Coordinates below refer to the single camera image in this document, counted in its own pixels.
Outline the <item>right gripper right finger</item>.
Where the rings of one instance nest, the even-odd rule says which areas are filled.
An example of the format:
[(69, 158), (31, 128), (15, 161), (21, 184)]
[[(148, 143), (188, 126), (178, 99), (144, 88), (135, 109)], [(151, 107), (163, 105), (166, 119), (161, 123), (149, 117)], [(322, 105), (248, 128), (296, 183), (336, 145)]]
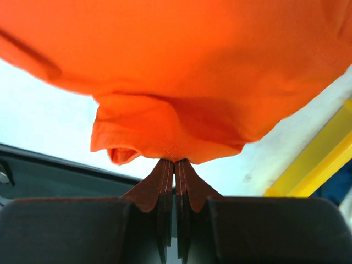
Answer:
[(198, 176), (188, 159), (178, 161), (174, 171), (178, 258), (187, 263), (194, 215), (201, 212), (207, 199), (222, 195)]

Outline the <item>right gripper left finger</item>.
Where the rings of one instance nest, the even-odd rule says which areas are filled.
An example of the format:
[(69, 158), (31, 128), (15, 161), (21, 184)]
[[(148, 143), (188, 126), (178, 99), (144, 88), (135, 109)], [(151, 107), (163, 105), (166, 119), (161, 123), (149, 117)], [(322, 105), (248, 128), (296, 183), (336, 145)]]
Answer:
[(161, 263), (166, 263), (171, 246), (174, 163), (161, 159), (152, 172), (122, 197), (132, 201), (143, 213), (152, 215), (153, 231)]

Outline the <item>orange t shirt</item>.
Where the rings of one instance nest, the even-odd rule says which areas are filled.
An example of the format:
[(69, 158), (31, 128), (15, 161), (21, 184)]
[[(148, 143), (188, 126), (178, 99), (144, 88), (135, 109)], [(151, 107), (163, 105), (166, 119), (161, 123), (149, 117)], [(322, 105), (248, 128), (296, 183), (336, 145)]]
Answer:
[(98, 103), (91, 150), (233, 156), (351, 65), (351, 1), (1, 1), (1, 58)]

